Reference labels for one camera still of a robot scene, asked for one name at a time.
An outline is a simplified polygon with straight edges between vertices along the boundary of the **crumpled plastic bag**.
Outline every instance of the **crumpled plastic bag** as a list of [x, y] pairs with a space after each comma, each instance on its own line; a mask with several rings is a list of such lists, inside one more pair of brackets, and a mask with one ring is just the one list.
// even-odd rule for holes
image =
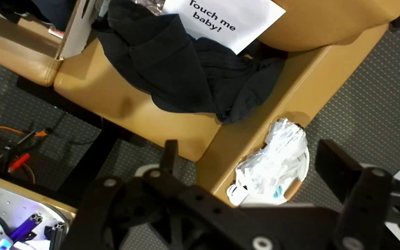
[[237, 183], [227, 191], [233, 204], [240, 205], [249, 197], [283, 204], [290, 184], [308, 174], [310, 152], [301, 126], [287, 118], [280, 119], [270, 127], [266, 144], [238, 165]]

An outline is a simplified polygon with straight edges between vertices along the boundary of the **seat cushion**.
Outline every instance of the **seat cushion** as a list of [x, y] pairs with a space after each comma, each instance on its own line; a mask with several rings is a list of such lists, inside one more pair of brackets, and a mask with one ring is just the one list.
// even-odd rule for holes
[[128, 83], [109, 62], [99, 40], [65, 61], [55, 88], [66, 98], [160, 145], [180, 140], [180, 152], [198, 161], [222, 123], [213, 113], [160, 109], [152, 97]]
[[62, 61], [55, 55], [60, 40], [48, 33], [48, 29], [31, 20], [19, 24], [0, 15], [0, 65], [40, 83], [52, 86]]
[[400, 0], [276, 0], [287, 12], [262, 34], [272, 47], [305, 51], [351, 43], [363, 30], [400, 15]]

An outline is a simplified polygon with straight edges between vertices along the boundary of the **black cloth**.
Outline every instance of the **black cloth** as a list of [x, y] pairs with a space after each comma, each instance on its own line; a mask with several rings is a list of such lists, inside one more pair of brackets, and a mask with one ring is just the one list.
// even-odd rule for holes
[[0, 13], [16, 23], [23, 13], [31, 13], [66, 30], [76, 2], [77, 0], [0, 0]]
[[22, 19], [23, 13], [33, 13], [41, 20], [49, 22], [38, 5], [31, 0], [0, 0], [0, 13], [16, 23]]
[[224, 123], [244, 119], [269, 97], [287, 58], [249, 56], [260, 43], [237, 55], [213, 40], [195, 40], [180, 15], [155, 16], [131, 0], [113, 0], [108, 22], [95, 29], [112, 63], [162, 109], [216, 112]]

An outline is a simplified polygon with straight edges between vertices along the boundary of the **bolt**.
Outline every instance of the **bolt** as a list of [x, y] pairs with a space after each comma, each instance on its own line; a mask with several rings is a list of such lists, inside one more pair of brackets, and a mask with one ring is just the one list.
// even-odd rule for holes
[[351, 237], [351, 236], [344, 237], [342, 244], [347, 250], [363, 250], [365, 248], [365, 244], [359, 238]]
[[273, 250], [273, 243], [269, 237], [258, 236], [253, 238], [253, 247], [256, 250]]
[[106, 179], [105, 180], [105, 183], [103, 183], [106, 187], [113, 187], [113, 186], [116, 186], [117, 184], [117, 180], [116, 179], [113, 179], [113, 177], [109, 177], [109, 179]]
[[398, 205], [394, 205], [392, 211], [397, 212], [397, 213], [400, 213], [400, 208]]
[[160, 177], [162, 176], [162, 172], [155, 169], [155, 170], [151, 170], [149, 176], [152, 177]]
[[31, 220], [34, 220], [35, 223], [41, 223], [44, 220], [44, 218], [41, 213], [33, 213]]
[[55, 224], [55, 227], [62, 230], [62, 229], [65, 229], [65, 223], [59, 222], [59, 223]]
[[380, 169], [380, 168], [376, 168], [372, 170], [374, 174], [377, 176], [385, 176], [385, 170], [384, 169]]

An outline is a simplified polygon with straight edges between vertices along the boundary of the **white paper sign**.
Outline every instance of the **white paper sign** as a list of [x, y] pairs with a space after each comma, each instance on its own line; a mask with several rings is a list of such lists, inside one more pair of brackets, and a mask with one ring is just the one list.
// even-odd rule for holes
[[195, 38], [209, 37], [240, 54], [285, 9], [272, 0], [166, 0], [165, 13], [180, 13]]

